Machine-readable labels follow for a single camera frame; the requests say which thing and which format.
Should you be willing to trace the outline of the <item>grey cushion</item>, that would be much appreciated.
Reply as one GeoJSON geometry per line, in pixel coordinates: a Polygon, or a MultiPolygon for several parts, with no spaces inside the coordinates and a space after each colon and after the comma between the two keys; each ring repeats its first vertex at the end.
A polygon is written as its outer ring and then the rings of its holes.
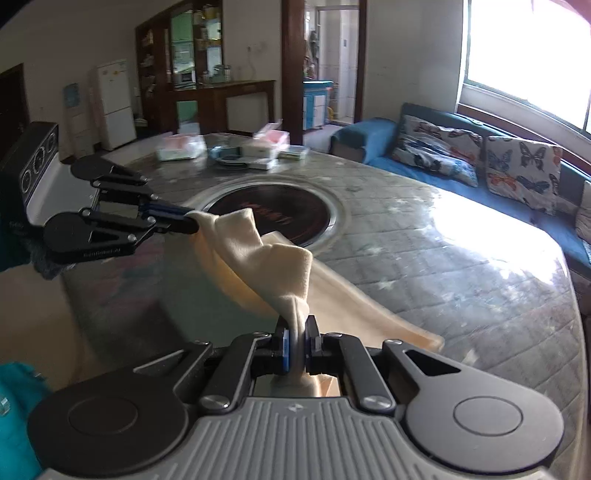
{"type": "Polygon", "coordinates": [[[576,232],[580,238],[590,242],[591,237],[591,182],[586,181],[581,203],[576,215],[576,232]]]}

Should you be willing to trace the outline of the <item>left butterfly pillow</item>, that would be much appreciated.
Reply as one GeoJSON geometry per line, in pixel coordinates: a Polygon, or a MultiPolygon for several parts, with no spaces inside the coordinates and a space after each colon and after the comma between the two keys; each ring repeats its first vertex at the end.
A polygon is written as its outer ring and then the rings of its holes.
{"type": "Polygon", "coordinates": [[[483,145],[483,137],[472,131],[442,127],[405,115],[393,158],[405,165],[477,187],[483,145]]]}

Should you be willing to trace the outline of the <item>blue sofa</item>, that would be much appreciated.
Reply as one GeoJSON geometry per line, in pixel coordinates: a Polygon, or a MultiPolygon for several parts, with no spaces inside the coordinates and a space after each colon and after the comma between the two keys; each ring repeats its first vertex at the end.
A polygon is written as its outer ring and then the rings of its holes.
{"type": "Polygon", "coordinates": [[[579,213],[590,205],[590,177],[555,144],[406,103],[397,121],[373,118],[342,128],[332,135],[329,152],[540,228],[560,245],[572,269],[590,272],[590,236],[579,213]]]}

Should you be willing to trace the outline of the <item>teal jacket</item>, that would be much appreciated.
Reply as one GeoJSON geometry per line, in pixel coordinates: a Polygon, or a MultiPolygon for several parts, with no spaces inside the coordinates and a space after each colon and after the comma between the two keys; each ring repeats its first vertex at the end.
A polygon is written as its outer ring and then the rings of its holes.
{"type": "Polygon", "coordinates": [[[1,479],[36,479],[42,471],[27,434],[34,408],[51,393],[44,378],[31,366],[1,365],[0,456],[1,479]]]}

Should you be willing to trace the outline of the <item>plastic bag with tissues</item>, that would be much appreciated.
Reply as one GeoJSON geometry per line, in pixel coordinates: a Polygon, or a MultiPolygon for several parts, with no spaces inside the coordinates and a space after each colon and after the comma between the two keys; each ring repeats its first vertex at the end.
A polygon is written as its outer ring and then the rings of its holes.
{"type": "Polygon", "coordinates": [[[175,134],[164,137],[156,148],[156,157],[161,162],[197,159],[207,151],[201,135],[175,134]]]}

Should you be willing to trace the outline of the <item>dark wooden display cabinet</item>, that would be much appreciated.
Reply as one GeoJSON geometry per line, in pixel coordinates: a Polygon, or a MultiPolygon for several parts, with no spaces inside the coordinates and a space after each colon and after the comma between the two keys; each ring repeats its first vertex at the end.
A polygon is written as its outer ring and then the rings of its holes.
{"type": "Polygon", "coordinates": [[[223,13],[222,1],[178,1],[135,28],[142,134],[236,132],[228,100],[239,97],[263,97],[263,118],[276,120],[276,82],[225,62],[223,13]]]}

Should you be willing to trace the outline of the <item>blue black smart watch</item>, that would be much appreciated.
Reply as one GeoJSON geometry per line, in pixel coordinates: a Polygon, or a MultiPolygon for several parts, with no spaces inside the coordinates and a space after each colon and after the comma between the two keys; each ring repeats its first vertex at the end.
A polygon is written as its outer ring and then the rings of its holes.
{"type": "Polygon", "coordinates": [[[225,169],[249,169],[249,160],[242,156],[242,148],[217,145],[208,151],[212,166],[225,169]]]}

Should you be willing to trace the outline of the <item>black round induction cooktop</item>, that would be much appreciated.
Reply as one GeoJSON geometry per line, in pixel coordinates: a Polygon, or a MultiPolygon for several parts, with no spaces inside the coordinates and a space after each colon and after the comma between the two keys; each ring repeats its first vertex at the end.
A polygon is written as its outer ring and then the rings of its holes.
{"type": "Polygon", "coordinates": [[[211,201],[205,211],[225,215],[252,210],[260,235],[279,232],[297,246],[318,240],[332,226],[331,207],[317,193],[287,184],[259,184],[238,187],[211,201]]]}

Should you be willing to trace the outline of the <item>right butterfly pillow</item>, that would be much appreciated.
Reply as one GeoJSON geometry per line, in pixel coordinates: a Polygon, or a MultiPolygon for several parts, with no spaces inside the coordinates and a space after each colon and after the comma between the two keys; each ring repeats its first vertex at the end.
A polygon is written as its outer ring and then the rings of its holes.
{"type": "Polygon", "coordinates": [[[562,148],[510,136],[490,136],[485,146],[489,190],[554,216],[562,148]]]}

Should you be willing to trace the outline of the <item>pink tissue pack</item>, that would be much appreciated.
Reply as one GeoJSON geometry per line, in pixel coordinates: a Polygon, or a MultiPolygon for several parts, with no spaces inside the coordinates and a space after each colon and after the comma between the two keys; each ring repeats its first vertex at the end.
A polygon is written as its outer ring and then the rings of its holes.
{"type": "Polygon", "coordinates": [[[256,141],[273,145],[276,150],[283,151],[290,147],[290,133],[283,130],[283,121],[270,122],[252,134],[256,141]]]}

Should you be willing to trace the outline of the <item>cream sweater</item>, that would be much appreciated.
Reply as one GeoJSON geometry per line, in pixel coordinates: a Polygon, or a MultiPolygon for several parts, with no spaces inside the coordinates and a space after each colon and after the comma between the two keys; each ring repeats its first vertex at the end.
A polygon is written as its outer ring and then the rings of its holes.
{"type": "Polygon", "coordinates": [[[315,260],[279,234],[260,235],[252,209],[221,216],[191,211],[198,231],[188,241],[183,264],[192,278],[188,297],[197,317],[197,338],[217,345],[252,331],[271,330],[287,322],[290,371],[263,384],[279,397],[322,397],[331,379],[304,371],[304,326],[318,316],[322,329],[344,329],[370,345],[401,339],[431,352],[444,345],[441,336],[417,327],[315,260]]]}

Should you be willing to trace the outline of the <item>window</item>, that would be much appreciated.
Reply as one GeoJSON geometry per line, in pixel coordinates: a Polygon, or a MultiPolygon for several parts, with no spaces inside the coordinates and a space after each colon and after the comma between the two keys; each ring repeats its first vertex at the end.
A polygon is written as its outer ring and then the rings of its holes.
{"type": "Polygon", "coordinates": [[[590,134],[590,23],[565,1],[470,1],[465,80],[590,134]]]}

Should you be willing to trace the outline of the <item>blue white cabinet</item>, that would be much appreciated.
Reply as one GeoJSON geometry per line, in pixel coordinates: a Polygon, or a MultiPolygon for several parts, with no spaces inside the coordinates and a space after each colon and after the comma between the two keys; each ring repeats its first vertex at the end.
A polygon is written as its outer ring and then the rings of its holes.
{"type": "Polygon", "coordinates": [[[329,92],[332,80],[304,80],[303,130],[322,128],[328,122],[329,92]]]}

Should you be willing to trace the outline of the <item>quilted grey star table cover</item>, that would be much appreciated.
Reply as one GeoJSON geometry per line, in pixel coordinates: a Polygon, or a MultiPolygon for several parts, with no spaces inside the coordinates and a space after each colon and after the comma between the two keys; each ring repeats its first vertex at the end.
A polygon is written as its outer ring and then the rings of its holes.
{"type": "MultiPolygon", "coordinates": [[[[273,173],[204,161],[159,164],[153,157],[128,168],[177,204],[263,176],[338,198],[344,206],[338,233],[332,244],[311,248],[318,260],[394,314],[441,335],[443,355],[548,396],[565,425],[551,471],[559,479],[582,478],[587,355],[559,245],[544,231],[457,194],[332,155],[308,155],[273,173]]],[[[164,240],[175,238],[154,236],[133,256],[62,274],[74,317],[107,368],[182,342],[160,300],[164,240]]]]}

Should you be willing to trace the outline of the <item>butterfly pillow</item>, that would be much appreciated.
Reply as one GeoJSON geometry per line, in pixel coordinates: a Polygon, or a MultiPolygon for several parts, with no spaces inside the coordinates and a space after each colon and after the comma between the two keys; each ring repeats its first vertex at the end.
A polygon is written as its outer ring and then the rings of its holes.
{"type": "Polygon", "coordinates": [[[472,131],[442,127],[405,115],[393,158],[405,165],[477,187],[483,145],[483,137],[472,131]]]}
{"type": "Polygon", "coordinates": [[[510,136],[490,136],[485,146],[489,190],[554,216],[562,148],[510,136]]]}

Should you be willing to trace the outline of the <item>green booklet stack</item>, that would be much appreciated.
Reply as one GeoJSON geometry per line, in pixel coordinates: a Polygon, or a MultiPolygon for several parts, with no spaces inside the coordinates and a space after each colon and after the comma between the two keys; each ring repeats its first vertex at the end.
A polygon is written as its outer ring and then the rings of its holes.
{"type": "Polygon", "coordinates": [[[308,147],[303,145],[290,145],[277,153],[277,159],[301,161],[308,156],[308,152],[310,152],[308,147]]]}

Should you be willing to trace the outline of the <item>white box on table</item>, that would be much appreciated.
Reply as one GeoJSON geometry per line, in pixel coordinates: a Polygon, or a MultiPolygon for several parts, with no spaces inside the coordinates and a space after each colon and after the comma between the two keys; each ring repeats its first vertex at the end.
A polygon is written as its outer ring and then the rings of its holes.
{"type": "Polygon", "coordinates": [[[249,169],[267,171],[277,165],[279,150],[270,143],[249,142],[240,147],[240,161],[249,169]]]}

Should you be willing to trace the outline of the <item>white refrigerator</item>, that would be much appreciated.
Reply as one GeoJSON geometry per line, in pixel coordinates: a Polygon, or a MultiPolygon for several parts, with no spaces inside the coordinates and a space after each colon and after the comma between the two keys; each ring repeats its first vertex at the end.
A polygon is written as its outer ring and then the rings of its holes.
{"type": "Polygon", "coordinates": [[[112,151],[136,139],[127,62],[97,66],[94,80],[101,143],[112,151]]]}

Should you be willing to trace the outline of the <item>water dispenser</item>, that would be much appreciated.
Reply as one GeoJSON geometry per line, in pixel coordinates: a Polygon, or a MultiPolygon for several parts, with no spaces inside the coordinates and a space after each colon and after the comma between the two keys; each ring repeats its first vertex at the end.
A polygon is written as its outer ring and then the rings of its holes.
{"type": "Polygon", "coordinates": [[[68,84],[63,88],[63,102],[73,155],[81,158],[92,154],[91,129],[77,83],[68,84]]]}

